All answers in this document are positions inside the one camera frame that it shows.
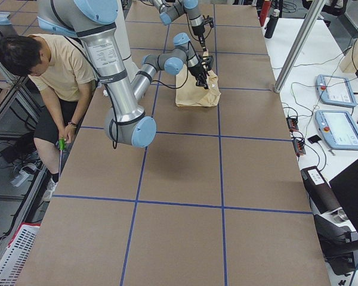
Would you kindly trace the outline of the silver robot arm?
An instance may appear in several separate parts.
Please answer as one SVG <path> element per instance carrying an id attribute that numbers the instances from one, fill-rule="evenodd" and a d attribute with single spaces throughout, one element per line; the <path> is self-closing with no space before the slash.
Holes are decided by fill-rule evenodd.
<path id="1" fill-rule="evenodd" d="M 186 33 L 174 37 L 171 52 L 147 55 L 141 68 L 136 68 L 120 1 L 39 1 L 38 23 L 66 40 L 81 40 L 85 58 L 112 103 L 104 130 L 116 144 L 144 148 L 153 141 L 156 122 L 138 102 L 157 72 L 176 75 L 187 67 L 196 86 L 208 88 L 213 57 L 200 56 Z"/>
<path id="2" fill-rule="evenodd" d="M 210 29 L 214 27 L 214 20 L 212 17 L 201 14 L 199 3 L 195 0 L 184 1 L 161 1 L 152 0 L 148 1 L 158 11 L 159 17 L 164 25 L 173 23 L 176 19 L 185 15 L 187 18 L 187 24 L 190 27 L 190 33 L 195 40 L 197 40 L 202 48 L 202 51 L 206 51 L 206 38 L 205 26 L 209 25 Z"/>

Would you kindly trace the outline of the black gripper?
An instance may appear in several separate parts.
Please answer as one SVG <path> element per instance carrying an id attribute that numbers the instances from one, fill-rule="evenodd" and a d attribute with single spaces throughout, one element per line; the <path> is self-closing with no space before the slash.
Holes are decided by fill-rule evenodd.
<path id="1" fill-rule="evenodd" d="M 196 86 L 204 89 L 209 89 L 206 70 L 203 65 L 197 64 L 195 66 L 189 67 L 189 72 L 196 79 Z"/>
<path id="2" fill-rule="evenodd" d="M 208 49 L 206 47 L 206 41 L 205 41 L 205 38 L 204 38 L 204 33 L 205 33 L 204 25 L 200 24 L 200 25 L 197 25 L 197 26 L 192 26 L 192 31 L 193 31 L 194 35 L 198 37 L 198 41 L 199 41 L 199 44 L 200 44 L 200 46 L 202 48 L 202 51 L 207 52 Z"/>

